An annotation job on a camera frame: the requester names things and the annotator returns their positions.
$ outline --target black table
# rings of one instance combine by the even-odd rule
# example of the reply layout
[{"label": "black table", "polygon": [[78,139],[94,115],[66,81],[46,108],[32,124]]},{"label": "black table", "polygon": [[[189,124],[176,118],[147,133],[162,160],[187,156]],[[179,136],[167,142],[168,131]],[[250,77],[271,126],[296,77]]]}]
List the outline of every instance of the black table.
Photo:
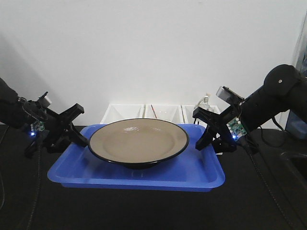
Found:
[{"label": "black table", "polygon": [[[0,136],[5,128],[0,126]],[[283,138],[277,130],[264,132],[273,142]],[[253,136],[265,156],[254,158],[272,194],[295,229],[306,229],[307,190],[276,160],[284,151],[306,153],[306,142],[288,138],[282,148],[271,148],[262,143],[259,130]],[[23,156],[30,141],[12,128],[0,145],[6,195],[1,230],[26,229],[30,217],[37,182],[37,154],[31,160]],[[291,229],[242,148],[219,156],[226,181],[209,193],[64,188],[47,178],[59,156],[43,150],[34,230]]]}]

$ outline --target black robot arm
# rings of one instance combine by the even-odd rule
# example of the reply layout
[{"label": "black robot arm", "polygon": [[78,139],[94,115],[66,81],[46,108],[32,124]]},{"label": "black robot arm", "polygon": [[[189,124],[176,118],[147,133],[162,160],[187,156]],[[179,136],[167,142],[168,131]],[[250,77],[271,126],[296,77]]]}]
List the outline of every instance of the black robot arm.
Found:
[{"label": "black robot arm", "polygon": [[19,97],[0,78],[0,121],[13,127],[21,128],[34,136],[34,140],[25,150],[25,155],[31,157],[37,149],[37,139],[48,152],[64,151],[71,142],[87,146],[87,139],[74,127],[72,121],[84,109],[79,104],[61,114],[50,110],[51,102],[46,97],[47,92],[37,101],[27,101]]},{"label": "black robot arm", "polygon": [[193,112],[194,118],[208,124],[196,143],[198,150],[212,143],[216,152],[232,152],[240,137],[288,109],[307,123],[307,78],[290,65],[272,69],[263,86],[246,99],[227,87],[217,95],[230,104],[220,115],[200,107]]}]

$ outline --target blue tray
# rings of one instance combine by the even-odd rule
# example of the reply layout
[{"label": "blue tray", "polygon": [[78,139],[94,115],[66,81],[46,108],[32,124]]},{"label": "blue tray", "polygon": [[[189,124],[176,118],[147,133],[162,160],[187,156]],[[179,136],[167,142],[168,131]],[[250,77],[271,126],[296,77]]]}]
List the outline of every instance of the blue tray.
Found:
[{"label": "blue tray", "polygon": [[[81,133],[89,138],[104,125],[92,125]],[[88,149],[71,144],[48,172],[51,181],[64,187],[113,188],[209,192],[222,185],[225,175],[212,146],[202,151],[195,142],[204,132],[199,125],[179,125],[190,137],[178,156],[156,166],[134,170],[95,157]]]}]

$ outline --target black plate rim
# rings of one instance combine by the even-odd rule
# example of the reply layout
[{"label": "black plate rim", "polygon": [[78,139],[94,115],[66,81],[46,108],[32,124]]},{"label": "black plate rim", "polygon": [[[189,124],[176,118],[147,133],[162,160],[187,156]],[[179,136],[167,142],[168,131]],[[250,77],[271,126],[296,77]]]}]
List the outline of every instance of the black plate rim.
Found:
[{"label": "black plate rim", "polygon": [[[173,154],[173,155],[171,155],[171,156],[168,156],[168,157],[166,157],[166,158],[159,159],[159,160],[156,160],[156,161],[146,161],[146,162],[138,162],[138,163],[129,163],[129,162],[113,161],[113,160],[110,160],[110,159],[101,157],[101,156],[99,156],[98,154],[96,154],[96,153],[93,151],[93,149],[92,149],[92,147],[91,147],[91,139],[92,139],[92,136],[93,136],[97,131],[99,131],[100,129],[102,129],[102,128],[106,127],[106,126],[109,126],[109,125],[111,125],[111,124],[117,123],[117,122],[127,121],[127,120],[140,120],[140,119],[142,119],[142,120],[147,119],[147,120],[158,120],[158,121],[163,121],[163,122],[167,122],[167,123],[170,123],[170,124],[172,124],[172,125],[175,125],[175,126],[179,127],[179,128],[185,133],[185,135],[186,135],[186,137],[187,137],[187,141],[186,141],[185,146],[184,146],[179,152],[177,152],[177,153],[175,153],[175,154]],[[159,119],[153,119],[153,118],[132,118],[132,119],[125,119],[125,120],[120,120],[120,121],[112,122],[112,123],[110,123],[110,124],[107,124],[107,125],[105,125],[105,126],[99,128],[98,130],[96,130],[96,131],[91,135],[91,137],[89,138],[89,141],[88,141],[88,148],[89,148],[90,152],[91,152],[94,156],[96,156],[97,158],[102,159],[102,160],[104,160],[104,161],[107,161],[107,162],[110,162],[110,163],[115,163],[115,164],[124,165],[124,166],[127,166],[127,167],[140,167],[140,166],[145,166],[145,165],[148,165],[148,167],[150,167],[150,165],[152,165],[152,164],[157,164],[157,163],[160,163],[160,162],[162,162],[162,161],[166,161],[166,160],[168,160],[168,159],[170,159],[170,158],[173,158],[173,157],[175,157],[175,156],[181,154],[181,153],[187,148],[188,145],[189,145],[189,135],[188,135],[188,133],[187,133],[182,127],[180,127],[180,126],[178,126],[178,125],[176,125],[176,124],[174,124],[174,123],[172,123],[172,122],[168,122],[168,121],[164,121],[164,120],[159,120]]]}]

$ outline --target plate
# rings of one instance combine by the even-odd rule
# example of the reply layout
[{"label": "plate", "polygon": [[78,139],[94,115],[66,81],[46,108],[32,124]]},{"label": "plate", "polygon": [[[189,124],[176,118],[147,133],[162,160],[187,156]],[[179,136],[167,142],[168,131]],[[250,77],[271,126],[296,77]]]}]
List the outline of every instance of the plate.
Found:
[{"label": "plate", "polygon": [[157,119],[117,121],[97,130],[89,149],[97,157],[129,168],[146,168],[180,154],[189,143],[181,127]]}]

